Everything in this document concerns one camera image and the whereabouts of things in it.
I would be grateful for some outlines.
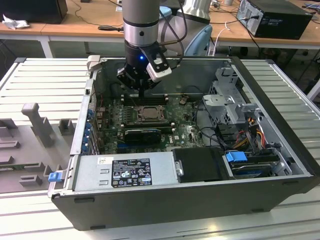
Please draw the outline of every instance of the warning label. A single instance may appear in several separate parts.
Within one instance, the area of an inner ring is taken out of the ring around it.
[[[129,159],[112,161],[114,188],[152,185],[150,159]]]

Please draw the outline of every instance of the desk leg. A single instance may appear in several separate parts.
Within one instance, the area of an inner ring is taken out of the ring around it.
[[[84,50],[86,54],[91,54],[89,43],[87,41],[84,42]]]
[[[314,85],[314,87],[310,90],[310,92],[307,94],[308,99],[312,101],[319,94],[319,92],[320,92],[320,79]]]
[[[42,50],[44,52],[44,55],[47,59],[53,59],[55,57],[54,53],[51,51],[50,45],[49,45],[49,38],[48,36],[41,36],[38,40],[41,43]]]

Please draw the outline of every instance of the wooden desk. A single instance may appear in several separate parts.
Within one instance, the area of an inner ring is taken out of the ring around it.
[[[41,31],[42,35],[123,38],[122,32],[98,30],[98,25],[119,26],[123,24],[122,12],[116,11],[116,5],[107,0],[93,0],[90,3],[66,0],[66,3],[68,12],[63,22],[45,25]],[[86,23],[76,14],[92,24]]]
[[[291,0],[301,7],[308,1]],[[42,45],[47,58],[54,55],[50,49],[50,41],[72,42],[113,42],[123,43],[124,35],[116,31],[100,31],[97,25],[118,26],[123,23],[122,12],[116,11],[116,6],[108,0],[93,0],[90,3],[82,3],[80,0],[66,0],[68,12],[62,24],[31,23],[30,28],[11,30],[0,24],[0,39],[36,40]],[[233,1],[233,6],[222,8],[236,11],[239,0]],[[234,21],[236,18],[228,12],[210,12],[211,22],[224,23]],[[224,24],[213,24],[212,37],[215,40]],[[247,30],[241,23],[228,24],[230,31],[225,30],[219,37],[220,46],[255,47]],[[320,48],[320,24],[310,22],[299,40],[255,38],[262,48],[287,48],[287,49],[319,49]]]
[[[12,35],[41,35],[41,30],[45,27],[45,23],[30,23],[30,27],[17,28],[16,30],[7,28],[6,25],[0,24],[0,34]]]
[[[314,3],[310,1],[291,0],[292,3],[301,7],[304,3]],[[226,11],[236,10],[239,1],[234,0],[233,6],[221,7]],[[210,12],[211,22],[224,23],[237,20],[232,14],[227,12],[216,12],[216,8],[211,7],[215,11]],[[255,43],[250,38],[247,30],[240,22],[234,22],[227,25],[231,30],[223,31],[218,39],[220,46],[240,46],[255,47]],[[219,32],[225,28],[224,24],[212,24],[212,38],[215,40]],[[310,21],[304,33],[299,40],[276,39],[276,38],[257,38],[254,40],[263,48],[287,48],[287,49],[319,49],[320,48],[320,24]]]

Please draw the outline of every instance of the black computer tower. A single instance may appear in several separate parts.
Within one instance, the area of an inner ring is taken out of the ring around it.
[[[0,19],[3,15],[29,23],[60,24],[68,11],[66,0],[1,0]]]
[[[239,20],[249,19],[240,22],[256,38],[294,40],[300,39],[312,17],[285,0],[242,0],[236,15]]]

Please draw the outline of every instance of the robotic arm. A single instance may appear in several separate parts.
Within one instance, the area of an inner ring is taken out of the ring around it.
[[[122,0],[126,63],[118,70],[117,78],[130,89],[138,90],[139,96],[143,97],[145,90],[154,88],[162,77],[172,72],[163,54],[165,48],[159,45],[158,40],[171,42],[168,49],[183,55],[184,49],[194,42],[199,30],[209,26],[210,31],[207,31],[208,38],[204,45],[208,43],[212,31],[212,27],[208,25],[210,2],[211,0],[185,0],[185,14],[182,11],[175,17],[170,16],[169,20],[159,20],[160,0]],[[189,28],[184,24],[185,20],[190,26],[191,34],[182,43],[185,47],[178,49],[177,38],[169,30],[168,22],[176,35],[182,38]]]

